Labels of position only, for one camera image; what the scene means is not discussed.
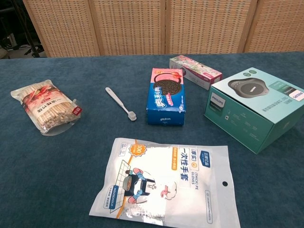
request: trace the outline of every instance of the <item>product box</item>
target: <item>product box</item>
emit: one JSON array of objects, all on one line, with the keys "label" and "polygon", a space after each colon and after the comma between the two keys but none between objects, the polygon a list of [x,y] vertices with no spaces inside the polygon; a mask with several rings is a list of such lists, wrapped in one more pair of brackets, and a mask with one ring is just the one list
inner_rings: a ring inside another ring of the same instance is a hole
[{"label": "product box", "polygon": [[303,89],[255,68],[213,84],[205,111],[208,119],[256,154],[303,114]]},{"label": "product box", "polygon": [[152,70],[147,119],[148,124],[184,125],[186,102],[182,70]]},{"label": "product box", "polygon": [[182,55],[171,58],[169,65],[173,69],[182,69],[182,75],[186,79],[207,90],[211,84],[222,80],[223,77],[221,72]]}]

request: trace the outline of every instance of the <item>orange label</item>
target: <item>orange label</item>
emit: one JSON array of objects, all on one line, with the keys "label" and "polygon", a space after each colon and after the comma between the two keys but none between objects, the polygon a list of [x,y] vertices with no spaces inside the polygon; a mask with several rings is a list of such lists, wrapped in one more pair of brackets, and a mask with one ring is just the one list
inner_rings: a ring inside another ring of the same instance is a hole
[{"label": "orange label", "polygon": [[197,163],[192,162],[191,166],[192,166],[193,168],[196,168],[198,165],[197,165]]},{"label": "orange label", "polygon": [[146,146],[140,144],[135,144],[130,147],[130,153],[135,157],[142,156],[146,152],[146,150]]},{"label": "orange label", "polygon": [[177,170],[177,147],[172,149],[172,170]]}]

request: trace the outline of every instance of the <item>pink box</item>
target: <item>pink box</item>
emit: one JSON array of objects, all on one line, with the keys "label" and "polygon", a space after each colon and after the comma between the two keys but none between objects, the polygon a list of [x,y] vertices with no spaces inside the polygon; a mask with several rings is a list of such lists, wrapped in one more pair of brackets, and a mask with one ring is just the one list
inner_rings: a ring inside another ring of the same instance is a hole
[{"label": "pink box", "polygon": [[209,90],[211,84],[223,78],[221,72],[183,55],[171,58],[169,65],[170,68],[181,69],[186,79],[207,90]]}]

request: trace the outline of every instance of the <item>rattan panel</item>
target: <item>rattan panel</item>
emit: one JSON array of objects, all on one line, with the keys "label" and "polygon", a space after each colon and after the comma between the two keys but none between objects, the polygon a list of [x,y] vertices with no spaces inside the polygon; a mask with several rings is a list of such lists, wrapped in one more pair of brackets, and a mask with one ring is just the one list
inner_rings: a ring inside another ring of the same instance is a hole
[{"label": "rattan panel", "polygon": [[304,0],[261,0],[246,52],[304,51]]},{"label": "rattan panel", "polygon": [[251,0],[167,0],[166,52],[239,52],[249,10],[253,14],[255,6]]},{"label": "rattan panel", "polygon": [[88,0],[24,0],[49,57],[100,55]]},{"label": "rattan panel", "polygon": [[165,0],[89,0],[101,54],[163,54]]}]

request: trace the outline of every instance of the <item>blue tablecloth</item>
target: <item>blue tablecloth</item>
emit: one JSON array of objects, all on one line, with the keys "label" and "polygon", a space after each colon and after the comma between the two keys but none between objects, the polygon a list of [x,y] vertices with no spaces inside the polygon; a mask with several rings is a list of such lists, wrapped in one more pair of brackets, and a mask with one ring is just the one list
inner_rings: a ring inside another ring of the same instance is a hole
[{"label": "blue tablecloth", "polygon": [[[224,77],[256,67],[304,88],[303,52],[187,56]],[[151,71],[168,68],[170,57],[0,60],[0,227],[142,227],[88,215],[103,186],[116,137],[228,145],[241,226],[303,227],[304,118],[255,155],[203,116],[208,91],[185,80],[185,125],[148,125],[145,108]],[[52,137],[42,136],[10,96],[12,90],[46,79],[83,108],[71,129]],[[107,86],[137,114],[136,122],[129,121],[110,98]]]}]

